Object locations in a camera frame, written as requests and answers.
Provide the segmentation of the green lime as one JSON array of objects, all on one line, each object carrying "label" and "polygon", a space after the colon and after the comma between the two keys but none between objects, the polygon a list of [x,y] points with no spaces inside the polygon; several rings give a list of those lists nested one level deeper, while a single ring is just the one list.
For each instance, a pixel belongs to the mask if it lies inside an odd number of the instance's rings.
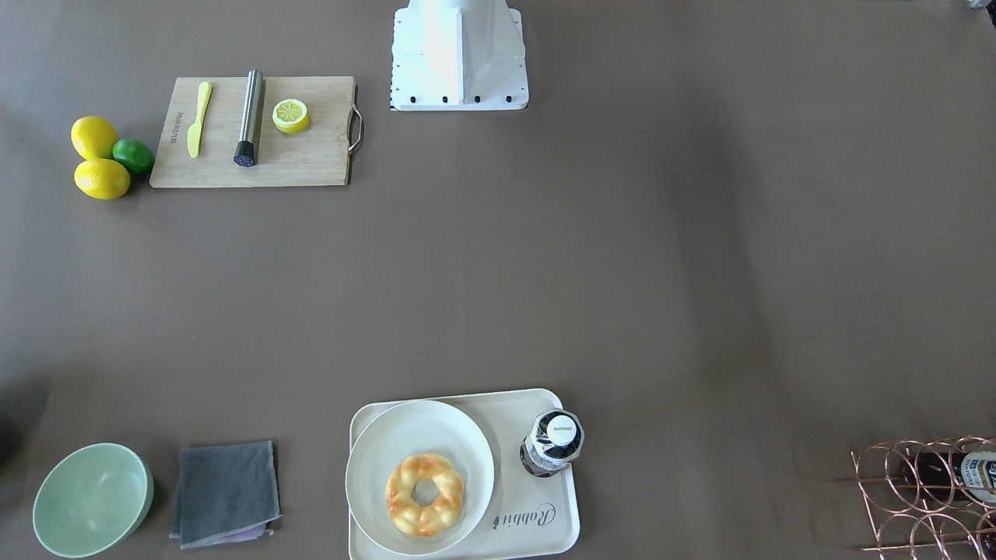
[{"label": "green lime", "polygon": [[153,151],[135,138],[118,139],[111,148],[111,158],[134,175],[146,175],[154,167]]}]

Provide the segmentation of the wooden cutting board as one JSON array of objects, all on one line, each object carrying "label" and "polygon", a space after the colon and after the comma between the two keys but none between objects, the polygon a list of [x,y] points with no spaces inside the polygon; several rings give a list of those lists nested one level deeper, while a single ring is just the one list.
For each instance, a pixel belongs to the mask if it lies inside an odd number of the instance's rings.
[{"label": "wooden cutting board", "polygon": [[[188,155],[188,130],[197,117],[202,77],[179,77],[160,135],[149,183],[154,188],[341,187],[351,177],[351,131],[356,112],[356,79],[351,75],[295,75],[263,78],[263,100],[253,166],[238,166],[234,155],[244,114],[247,77],[216,77],[197,157]],[[302,100],[310,124],[286,135],[272,123],[281,100]]]}]

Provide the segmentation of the green bowl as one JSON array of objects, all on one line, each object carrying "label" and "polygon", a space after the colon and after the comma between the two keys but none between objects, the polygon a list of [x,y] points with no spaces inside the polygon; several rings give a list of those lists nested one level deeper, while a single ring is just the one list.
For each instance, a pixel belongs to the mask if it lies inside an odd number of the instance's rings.
[{"label": "green bowl", "polygon": [[102,553],[142,524],[153,493],[152,472],[134,450],[117,443],[84,446],[40,486],[32,511],[36,539],[62,558]]}]

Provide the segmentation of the yellow twisted donut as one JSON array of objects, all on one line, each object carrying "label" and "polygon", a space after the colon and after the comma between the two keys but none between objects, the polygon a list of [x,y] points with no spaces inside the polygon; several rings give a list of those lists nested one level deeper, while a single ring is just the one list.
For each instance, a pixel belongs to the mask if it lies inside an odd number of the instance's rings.
[{"label": "yellow twisted donut", "polygon": [[395,528],[412,537],[433,537],[462,514],[464,482],[444,455],[409,455],[385,483],[385,506]]}]

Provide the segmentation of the yellow lemon near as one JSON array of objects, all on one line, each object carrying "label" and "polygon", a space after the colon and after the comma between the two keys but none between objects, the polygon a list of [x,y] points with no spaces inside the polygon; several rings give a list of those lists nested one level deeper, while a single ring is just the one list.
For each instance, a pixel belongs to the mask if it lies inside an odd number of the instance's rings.
[{"label": "yellow lemon near", "polygon": [[127,194],[131,174],[113,159],[91,159],[75,168],[74,181],[84,194],[100,201],[113,201]]}]

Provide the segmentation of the yellow lemon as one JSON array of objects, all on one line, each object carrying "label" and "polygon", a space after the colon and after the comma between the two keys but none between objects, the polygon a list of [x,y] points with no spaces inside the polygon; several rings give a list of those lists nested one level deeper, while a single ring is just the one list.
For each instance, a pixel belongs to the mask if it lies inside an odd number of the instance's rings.
[{"label": "yellow lemon", "polygon": [[74,181],[84,194],[100,201],[113,201],[127,194],[131,174],[113,159],[91,159],[75,168]]},{"label": "yellow lemon", "polygon": [[70,138],[72,146],[82,159],[111,159],[120,135],[106,118],[85,116],[72,124]]}]

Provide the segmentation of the cream rabbit tray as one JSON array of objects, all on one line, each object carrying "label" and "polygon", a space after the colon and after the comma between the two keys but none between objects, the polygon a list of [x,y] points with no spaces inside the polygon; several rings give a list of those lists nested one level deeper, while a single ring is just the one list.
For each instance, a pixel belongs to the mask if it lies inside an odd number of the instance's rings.
[{"label": "cream rabbit tray", "polygon": [[495,462],[495,486],[489,507],[480,524],[462,542],[445,551],[414,557],[377,546],[359,531],[349,508],[352,559],[516,559],[559,554],[576,543],[580,514],[573,472],[566,468],[551,478],[537,478],[528,474],[520,460],[522,440],[535,418],[552,408],[561,408],[561,401],[551,390],[532,387],[367,404],[353,415],[349,457],[360,433],[378,415],[395,405],[423,400],[453,405],[484,432]]}]

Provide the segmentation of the grey folded cloth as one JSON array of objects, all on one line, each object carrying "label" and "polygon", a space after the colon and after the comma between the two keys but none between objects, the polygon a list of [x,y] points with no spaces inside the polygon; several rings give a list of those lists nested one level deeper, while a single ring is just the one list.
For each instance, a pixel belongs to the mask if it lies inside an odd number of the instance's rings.
[{"label": "grey folded cloth", "polygon": [[182,549],[260,538],[281,515],[271,440],[181,451],[170,538]]}]

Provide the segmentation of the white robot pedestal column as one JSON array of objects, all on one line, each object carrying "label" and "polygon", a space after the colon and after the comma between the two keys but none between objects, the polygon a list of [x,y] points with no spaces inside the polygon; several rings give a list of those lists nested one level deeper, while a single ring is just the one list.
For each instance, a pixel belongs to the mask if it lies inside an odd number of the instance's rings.
[{"label": "white robot pedestal column", "polygon": [[394,111],[523,110],[523,20],[505,1],[410,1],[395,11]]}]

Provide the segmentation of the yellow lemon far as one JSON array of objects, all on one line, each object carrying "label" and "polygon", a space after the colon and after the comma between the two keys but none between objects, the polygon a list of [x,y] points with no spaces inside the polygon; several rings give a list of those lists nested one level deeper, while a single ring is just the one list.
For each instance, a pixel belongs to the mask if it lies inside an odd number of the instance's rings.
[{"label": "yellow lemon far", "polygon": [[72,146],[82,159],[111,159],[120,135],[106,118],[85,116],[72,124],[70,138]]}]

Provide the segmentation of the tea bottle in rack upper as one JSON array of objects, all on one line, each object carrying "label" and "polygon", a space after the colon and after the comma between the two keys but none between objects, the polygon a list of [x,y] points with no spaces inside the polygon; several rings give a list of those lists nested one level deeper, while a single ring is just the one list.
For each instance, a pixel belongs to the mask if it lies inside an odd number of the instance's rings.
[{"label": "tea bottle in rack upper", "polygon": [[934,503],[966,506],[995,503],[994,454],[919,453],[903,467],[901,481],[911,492]]}]

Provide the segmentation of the steel muddler black tip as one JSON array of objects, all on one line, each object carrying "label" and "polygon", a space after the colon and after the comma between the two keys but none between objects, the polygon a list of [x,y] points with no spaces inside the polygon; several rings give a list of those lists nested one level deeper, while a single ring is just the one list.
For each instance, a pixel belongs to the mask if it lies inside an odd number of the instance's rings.
[{"label": "steel muddler black tip", "polygon": [[239,137],[233,156],[233,162],[238,166],[252,167],[257,163],[264,95],[265,81],[262,72],[253,68],[247,75]]}]

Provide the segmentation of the yellow plastic knife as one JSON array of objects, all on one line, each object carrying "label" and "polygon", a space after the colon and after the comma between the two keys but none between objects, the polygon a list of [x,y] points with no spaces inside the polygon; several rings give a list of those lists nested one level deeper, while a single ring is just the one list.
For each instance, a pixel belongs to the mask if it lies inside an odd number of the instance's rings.
[{"label": "yellow plastic knife", "polygon": [[192,159],[196,159],[200,153],[202,145],[202,130],[206,111],[209,109],[209,102],[213,92],[213,84],[209,81],[202,81],[197,88],[197,103],[195,111],[195,121],[190,124],[186,135],[186,149]]}]

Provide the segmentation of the dark tea bottle on tray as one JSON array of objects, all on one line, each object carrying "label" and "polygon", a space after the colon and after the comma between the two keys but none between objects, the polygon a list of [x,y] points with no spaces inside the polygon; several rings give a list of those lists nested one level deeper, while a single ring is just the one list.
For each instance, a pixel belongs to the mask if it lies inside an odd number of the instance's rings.
[{"label": "dark tea bottle on tray", "polygon": [[520,446],[520,460],[528,474],[551,478],[569,467],[582,453],[584,430],[580,419],[562,408],[535,418]]}]

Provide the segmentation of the white round plate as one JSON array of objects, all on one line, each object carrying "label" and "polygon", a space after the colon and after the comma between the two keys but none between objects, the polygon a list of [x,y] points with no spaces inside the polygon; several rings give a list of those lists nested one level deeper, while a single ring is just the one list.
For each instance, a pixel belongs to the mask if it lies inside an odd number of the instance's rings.
[{"label": "white round plate", "polygon": [[[433,537],[403,534],[389,520],[388,475],[409,455],[437,453],[462,477],[466,497],[451,528]],[[353,520],[385,551],[424,556],[462,542],[483,519],[495,486],[495,462],[484,432],[465,412],[439,401],[408,401],[378,415],[353,444],[346,500]]]}]

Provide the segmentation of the half lemon slice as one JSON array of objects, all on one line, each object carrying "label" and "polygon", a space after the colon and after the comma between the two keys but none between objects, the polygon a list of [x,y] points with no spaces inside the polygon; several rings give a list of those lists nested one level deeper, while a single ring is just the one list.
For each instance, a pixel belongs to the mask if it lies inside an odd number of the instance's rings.
[{"label": "half lemon slice", "polygon": [[280,100],[272,110],[272,124],[284,134],[305,131],[310,124],[308,106],[297,99]]}]

